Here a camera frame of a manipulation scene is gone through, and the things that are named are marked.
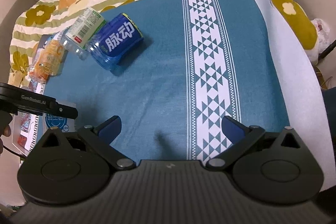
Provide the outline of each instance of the blue circular logo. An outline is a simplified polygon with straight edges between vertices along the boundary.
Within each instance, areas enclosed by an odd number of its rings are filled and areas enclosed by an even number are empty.
[[[67,126],[67,118],[63,118],[63,117],[58,117],[58,116],[54,116],[51,114],[47,114],[45,116],[45,123],[47,124],[47,126],[50,127],[58,127],[61,130],[64,131],[68,131],[69,127]]]

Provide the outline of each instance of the blue label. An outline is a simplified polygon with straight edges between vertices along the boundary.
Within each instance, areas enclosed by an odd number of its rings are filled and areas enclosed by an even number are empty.
[[[110,57],[120,55],[143,37],[136,25],[125,14],[119,14],[107,23],[107,26],[104,26],[97,36],[100,40],[101,51]]]
[[[58,117],[51,114],[46,114],[45,116],[45,123],[47,124],[48,128],[58,127],[63,131],[69,130],[67,120],[68,120],[67,118]]]

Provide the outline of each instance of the plastic bag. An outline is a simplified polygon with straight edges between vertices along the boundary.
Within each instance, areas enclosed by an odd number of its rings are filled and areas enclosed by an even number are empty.
[[[317,32],[319,40],[319,54],[322,53],[330,45],[330,28],[328,24],[320,18],[315,18],[311,21]]]

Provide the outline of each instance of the bed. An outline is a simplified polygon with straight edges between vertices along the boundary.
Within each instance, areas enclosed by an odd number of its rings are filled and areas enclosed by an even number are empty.
[[[293,0],[272,2],[39,0],[16,22],[9,80],[75,103],[77,126],[119,115],[123,129],[111,145],[137,162],[206,162],[231,145],[221,132],[224,115],[270,131],[290,124],[320,163],[328,188],[335,184],[335,162],[320,87],[306,56],[316,47],[316,30]],[[108,20],[127,13],[144,43],[115,71],[68,54],[61,75],[46,85],[32,83],[27,67],[41,36],[70,26],[86,7]],[[30,121],[32,148],[42,119]]]

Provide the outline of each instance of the white fabric edge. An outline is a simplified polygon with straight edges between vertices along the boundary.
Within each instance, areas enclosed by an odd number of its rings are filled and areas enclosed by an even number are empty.
[[[265,20],[271,56],[290,125],[319,163],[321,191],[336,185],[334,151],[322,92],[299,40],[270,0],[255,0]]]

